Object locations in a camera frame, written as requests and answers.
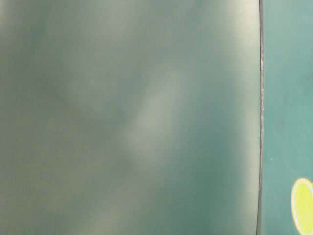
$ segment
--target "teal surface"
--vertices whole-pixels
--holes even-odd
[[[0,0],[0,234],[255,234],[258,4]]]
[[[264,0],[262,234],[299,234],[291,188],[313,181],[313,2]]]

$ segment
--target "blurry green surface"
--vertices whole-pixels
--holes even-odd
[[[262,234],[298,234],[291,188],[313,181],[313,2],[264,0]]]
[[[0,234],[255,233],[257,0],[0,0],[0,71]]]

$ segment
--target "dark vertical edge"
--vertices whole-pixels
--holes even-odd
[[[264,41],[263,41],[263,0],[259,0],[260,8],[260,172],[259,172],[259,200],[257,212],[256,234],[261,235],[262,210],[262,178],[263,178],[263,134],[264,134]]]

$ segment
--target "yellow circle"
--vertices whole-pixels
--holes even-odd
[[[291,211],[301,235],[313,235],[313,184],[304,178],[298,179],[291,192]]]

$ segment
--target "green surface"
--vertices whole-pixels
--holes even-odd
[[[0,0],[1,235],[251,235],[256,0]]]
[[[264,0],[262,234],[298,234],[291,188],[313,181],[313,2]]]

